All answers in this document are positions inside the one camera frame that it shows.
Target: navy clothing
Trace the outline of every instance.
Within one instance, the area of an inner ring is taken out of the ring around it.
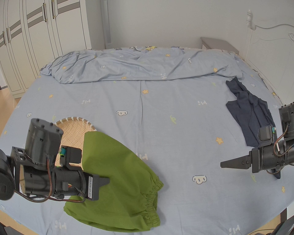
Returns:
[[[227,86],[237,97],[229,101],[226,106],[236,122],[240,125],[247,146],[258,147],[258,130],[260,127],[272,125],[275,127],[273,117],[268,109],[268,103],[251,94],[246,87],[235,77],[226,81]]]

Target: cabinet door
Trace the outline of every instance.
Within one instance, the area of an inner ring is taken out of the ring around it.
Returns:
[[[59,55],[86,49],[80,1],[50,0],[50,2],[52,27]]]
[[[25,47],[26,35],[22,31],[20,19],[20,0],[7,0],[6,25],[8,26],[9,47],[12,54],[12,60],[15,61],[16,70],[20,80],[27,89],[33,83],[37,76],[33,62],[29,60],[30,51]]]
[[[17,94],[24,92],[24,89],[17,79],[17,74],[13,69],[13,62],[9,58],[8,38],[4,21],[5,16],[3,15],[6,11],[3,9],[4,1],[0,1],[0,33],[2,33],[0,35],[0,69],[12,94]]]
[[[24,0],[25,27],[27,39],[32,47],[32,56],[35,57],[37,68],[40,70],[45,64],[58,57],[53,36],[49,5],[44,0]]]

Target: white headboard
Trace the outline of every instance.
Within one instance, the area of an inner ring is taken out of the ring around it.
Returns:
[[[257,21],[251,10],[247,14],[248,32],[241,57],[260,73],[283,104],[294,102],[294,18]]]

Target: white wardrobe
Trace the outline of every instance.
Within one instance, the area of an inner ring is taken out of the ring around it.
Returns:
[[[101,4],[99,0],[0,0],[0,69],[15,98],[55,58],[86,48],[105,49]]]

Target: floor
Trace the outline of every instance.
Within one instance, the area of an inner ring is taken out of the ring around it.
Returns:
[[[10,115],[12,114],[14,108],[18,104],[20,98],[14,99],[11,95],[8,88],[0,90],[0,133],[2,133],[6,122],[8,121]],[[21,232],[24,235],[37,235],[35,232],[26,228],[22,224],[17,223],[7,214],[0,210],[0,222],[6,226],[11,226],[15,230]],[[268,222],[259,229],[270,229],[266,231],[261,231],[263,234],[271,232],[271,229],[274,229],[280,223],[280,215],[274,218],[272,221]]]

